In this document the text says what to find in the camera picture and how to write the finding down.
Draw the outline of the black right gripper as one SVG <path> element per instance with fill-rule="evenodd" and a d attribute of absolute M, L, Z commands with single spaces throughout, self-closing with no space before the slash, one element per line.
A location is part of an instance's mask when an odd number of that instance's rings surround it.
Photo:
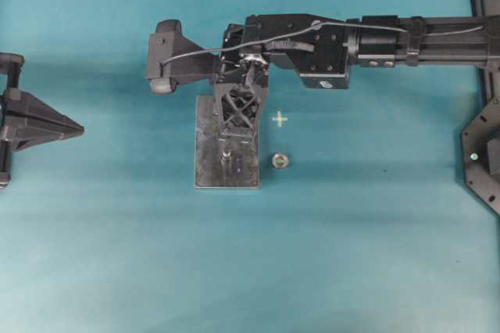
<path fill-rule="evenodd" d="M 349 88 L 345 23 L 309 14 L 249 16 L 224 34 L 212 79 L 219 134 L 255 141 L 269 93 L 269 69 L 293 70 L 307 88 Z"/>

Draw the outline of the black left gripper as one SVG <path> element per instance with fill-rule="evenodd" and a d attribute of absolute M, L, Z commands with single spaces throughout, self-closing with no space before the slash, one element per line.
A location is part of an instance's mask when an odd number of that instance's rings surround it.
<path fill-rule="evenodd" d="M 68 116 L 19 90 L 23 64 L 22 55 L 1 53 L 1 75 L 6 76 L 5 90 L 1 93 L 1 188 L 6 188 L 11 180 L 13 151 L 84 133 L 84 127 Z"/>

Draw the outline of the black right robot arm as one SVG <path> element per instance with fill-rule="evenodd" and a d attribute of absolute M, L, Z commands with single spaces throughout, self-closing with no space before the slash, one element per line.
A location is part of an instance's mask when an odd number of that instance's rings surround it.
<path fill-rule="evenodd" d="M 227 28 L 213 80 L 224 137 L 255 138 L 272 65 L 293 70 L 311 89 L 347 89 L 353 66 L 471 65 L 497 72 L 499 18 L 249 16 Z"/>

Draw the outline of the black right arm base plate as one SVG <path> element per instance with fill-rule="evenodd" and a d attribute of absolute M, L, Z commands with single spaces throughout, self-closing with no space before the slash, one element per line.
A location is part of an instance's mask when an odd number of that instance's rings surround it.
<path fill-rule="evenodd" d="M 462 168 L 469 192 L 499 216 L 499 97 L 462 129 Z"/>

